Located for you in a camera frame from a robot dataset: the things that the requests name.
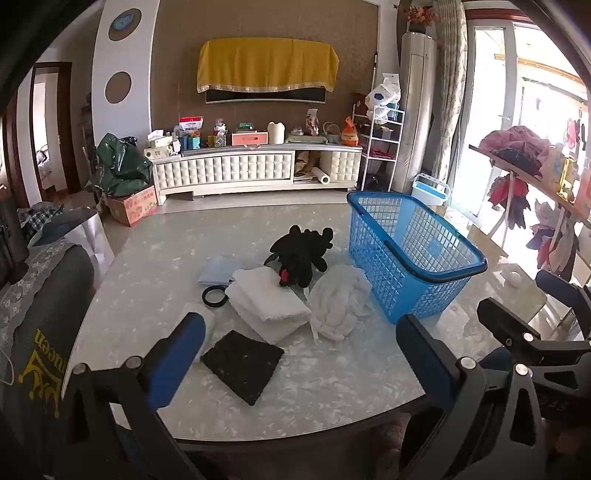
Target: pink box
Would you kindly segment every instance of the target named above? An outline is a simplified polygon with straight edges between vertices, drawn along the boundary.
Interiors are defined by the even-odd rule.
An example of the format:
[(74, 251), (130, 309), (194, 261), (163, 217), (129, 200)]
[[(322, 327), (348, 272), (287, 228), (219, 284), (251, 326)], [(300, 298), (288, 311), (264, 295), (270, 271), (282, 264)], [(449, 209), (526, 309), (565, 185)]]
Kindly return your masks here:
[(269, 134), (267, 132), (245, 132), (232, 134), (232, 145), (234, 147), (246, 147), (247, 145), (267, 145)]

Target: white container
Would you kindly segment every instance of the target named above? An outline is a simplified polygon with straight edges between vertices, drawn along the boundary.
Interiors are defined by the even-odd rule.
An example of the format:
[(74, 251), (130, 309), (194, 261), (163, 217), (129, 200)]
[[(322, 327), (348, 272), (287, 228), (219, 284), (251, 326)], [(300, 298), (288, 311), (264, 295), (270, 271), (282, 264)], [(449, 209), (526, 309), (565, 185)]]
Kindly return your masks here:
[(285, 125), (282, 123), (276, 124), (271, 122), (267, 126), (267, 132), (269, 133), (269, 144), (270, 145), (281, 145), (285, 141)]
[[(432, 182), (435, 182), (438, 185), (443, 186), (444, 191), (441, 192), (422, 181), (418, 181), (419, 177), (425, 178)], [(418, 174), (413, 182), (413, 197), (417, 200), (420, 200), (427, 206), (434, 206), (440, 207), (444, 203), (447, 202), (449, 199), (451, 188), (446, 183), (443, 183), (441, 180), (438, 180), (434, 177), (430, 177), (429, 175), (425, 175), (424, 173)]]

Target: plastic bag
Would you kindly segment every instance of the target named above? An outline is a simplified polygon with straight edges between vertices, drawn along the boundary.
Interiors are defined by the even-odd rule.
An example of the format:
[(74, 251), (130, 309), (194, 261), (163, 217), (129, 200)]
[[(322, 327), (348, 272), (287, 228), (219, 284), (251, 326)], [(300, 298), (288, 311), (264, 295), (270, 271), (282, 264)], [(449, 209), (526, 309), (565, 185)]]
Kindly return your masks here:
[(125, 197), (146, 188), (152, 164), (141, 152), (113, 134), (106, 134), (96, 147), (99, 168), (93, 184), (109, 197)]
[(318, 124), (318, 109), (310, 108), (306, 115), (306, 133), (312, 137), (318, 137), (320, 133)]
[(365, 98), (365, 105), (372, 111), (374, 107), (397, 103), (400, 100), (400, 81), (397, 73), (384, 73), (384, 81)]
[(349, 116), (345, 120), (345, 127), (343, 128), (343, 133), (341, 133), (341, 140), (343, 145), (346, 145), (347, 147), (356, 147), (359, 144), (357, 129), (355, 128), (353, 119)]

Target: wooden door frame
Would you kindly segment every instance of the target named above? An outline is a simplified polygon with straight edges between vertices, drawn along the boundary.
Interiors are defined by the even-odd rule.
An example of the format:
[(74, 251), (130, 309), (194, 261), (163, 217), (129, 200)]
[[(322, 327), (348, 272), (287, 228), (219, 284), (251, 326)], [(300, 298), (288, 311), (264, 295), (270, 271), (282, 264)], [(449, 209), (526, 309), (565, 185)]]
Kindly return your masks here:
[(2, 115), (4, 166), (8, 176), (8, 187), (17, 208), (28, 208), (31, 205), (25, 190), (25, 182), (22, 179), (21, 160), (18, 156), (17, 96), (18, 92), (15, 92)]
[(74, 144), (72, 140), (72, 117), (70, 114), (70, 85), (72, 82), (72, 63), (70, 61), (44, 61), (33, 65), (33, 74), (31, 75), (31, 96), (29, 102), (29, 129), (31, 133), (31, 153), (33, 155), (33, 164), (35, 166), (35, 175), (41, 197), (45, 195), (45, 190), (41, 185), (41, 177), (37, 167), (35, 156), (35, 141), (33, 134), (33, 90), (35, 88), (35, 77), (41, 73), (57, 73), (57, 130), (60, 143), (61, 163), (64, 169), (68, 193), (81, 191), (80, 177), (78, 176), (78, 166), (76, 164), (76, 155), (74, 153)]

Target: toy dinosaur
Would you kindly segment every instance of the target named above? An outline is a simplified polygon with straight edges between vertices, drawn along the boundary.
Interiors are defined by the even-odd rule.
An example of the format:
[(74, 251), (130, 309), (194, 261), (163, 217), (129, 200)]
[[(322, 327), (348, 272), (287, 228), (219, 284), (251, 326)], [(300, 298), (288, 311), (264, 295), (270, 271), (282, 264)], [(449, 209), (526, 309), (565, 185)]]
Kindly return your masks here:
[(328, 269), (322, 257), (333, 247), (332, 239), (332, 228), (325, 228), (321, 235), (316, 230), (306, 229), (302, 232), (299, 226), (294, 225), (287, 235), (273, 244), (265, 265), (278, 258), (281, 263), (279, 285), (288, 287), (297, 284), (306, 288), (312, 281), (312, 265), (321, 272)]

